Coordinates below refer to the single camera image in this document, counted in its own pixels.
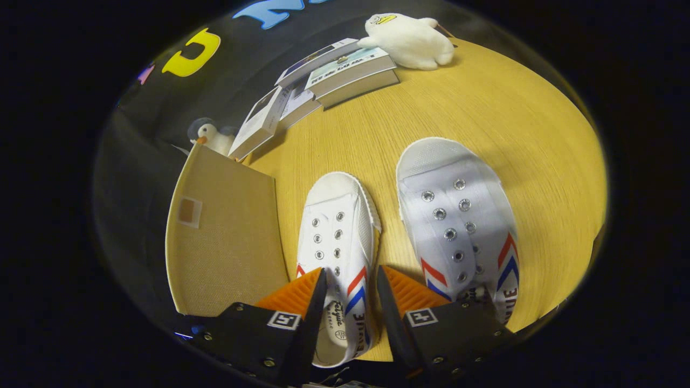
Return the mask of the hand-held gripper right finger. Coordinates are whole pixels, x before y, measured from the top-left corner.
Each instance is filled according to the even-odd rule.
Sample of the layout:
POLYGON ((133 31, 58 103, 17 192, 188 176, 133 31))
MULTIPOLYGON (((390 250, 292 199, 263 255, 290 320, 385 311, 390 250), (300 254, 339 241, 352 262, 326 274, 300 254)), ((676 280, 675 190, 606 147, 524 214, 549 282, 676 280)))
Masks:
POLYGON ((406 380, 459 380, 515 343, 487 304, 448 301, 386 265, 376 283, 390 351, 406 380))

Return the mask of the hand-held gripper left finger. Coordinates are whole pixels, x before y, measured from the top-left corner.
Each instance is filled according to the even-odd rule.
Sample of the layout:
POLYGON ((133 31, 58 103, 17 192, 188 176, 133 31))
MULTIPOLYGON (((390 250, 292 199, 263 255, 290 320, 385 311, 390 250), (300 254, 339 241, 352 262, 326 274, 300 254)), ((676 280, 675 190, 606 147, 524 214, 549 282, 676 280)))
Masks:
POLYGON ((316 268, 255 304, 232 303, 191 344, 251 386, 306 385, 327 289, 325 268, 316 268))

